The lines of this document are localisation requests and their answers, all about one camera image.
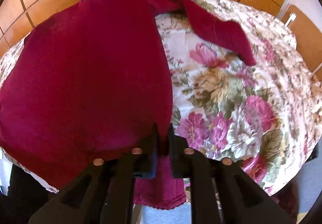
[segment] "copper screw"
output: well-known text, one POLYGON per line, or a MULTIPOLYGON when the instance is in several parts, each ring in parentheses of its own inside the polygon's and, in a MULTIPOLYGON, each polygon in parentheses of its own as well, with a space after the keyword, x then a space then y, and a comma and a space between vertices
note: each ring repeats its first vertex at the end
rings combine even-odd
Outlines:
POLYGON ((95 166, 102 166, 104 164, 104 160, 103 159, 100 159, 100 158, 94 159, 93 160, 93 164, 95 166))
POLYGON ((185 148, 185 149, 183 150, 183 152, 184 152, 185 154, 187 154, 187 155, 191 155, 191 154, 194 154, 194 149, 192 149, 192 148, 185 148))
POLYGON ((231 164, 232 164, 232 160, 231 160, 230 158, 223 158, 223 159, 222 159, 222 163, 223 163, 224 165, 229 166, 229 165, 231 165, 231 164))
POLYGON ((134 155, 139 155, 142 153, 142 149, 141 148, 134 148, 134 149, 132 149, 132 153, 134 155))

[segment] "gray floor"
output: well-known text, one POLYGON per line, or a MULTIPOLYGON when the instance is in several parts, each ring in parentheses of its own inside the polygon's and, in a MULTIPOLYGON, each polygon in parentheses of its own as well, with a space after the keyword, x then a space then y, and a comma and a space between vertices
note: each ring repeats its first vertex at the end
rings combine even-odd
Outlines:
POLYGON ((299 213, 308 212, 322 190, 322 139, 319 156, 303 165, 293 179, 299 195, 299 213))
POLYGON ((144 224, 191 224, 191 205, 183 204, 169 211, 143 207, 142 218, 144 224))

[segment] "maroon towel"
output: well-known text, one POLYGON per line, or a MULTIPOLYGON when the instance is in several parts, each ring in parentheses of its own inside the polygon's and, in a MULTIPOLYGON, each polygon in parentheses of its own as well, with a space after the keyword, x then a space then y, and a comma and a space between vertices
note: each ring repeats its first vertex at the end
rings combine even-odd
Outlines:
MULTIPOLYGON (((82 0, 25 39, 0 91, 0 145, 61 189, 94 158, 135 147, 155 122, 164 142, 172 84, 154 16, 180 8, 197 35, 254 64, 239 24, 190 0, 82 0)), ((165 209, 185 201, 167 158, 155 180, 137 182, 135 201, 165 209)))

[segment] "floral tablecloth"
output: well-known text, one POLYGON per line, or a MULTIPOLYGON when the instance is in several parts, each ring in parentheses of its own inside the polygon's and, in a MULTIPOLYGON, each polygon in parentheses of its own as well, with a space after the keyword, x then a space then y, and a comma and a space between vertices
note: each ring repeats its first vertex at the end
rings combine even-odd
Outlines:
MULTIPOLYGON (((230 0, 193 1, 240 23, 257 65, 247 67, 235 53, 200 39, 184 14, 157 16, 176 134, 208 158, 244 160, 244 171, 272 195, 297 174, 321 137, 321 84, 296 51, 292 32, 275 17, 230 0)), ((0 87, 22 50, 23 39, 2 57, 0 87)))

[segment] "wooden chair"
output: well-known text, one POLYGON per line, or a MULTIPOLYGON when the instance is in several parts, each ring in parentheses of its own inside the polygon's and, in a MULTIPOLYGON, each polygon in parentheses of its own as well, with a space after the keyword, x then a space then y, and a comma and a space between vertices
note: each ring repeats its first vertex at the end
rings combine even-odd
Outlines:
POLYGON ((295 5, 290 5, 282 18, 286 24, 291 13, 296 14, 294 21, 288 27, 296 36, 296 50, 302 55, 311 72, 322 80, 322 69, 318 69, 322 64, 322 33, 315 24, 295 5))

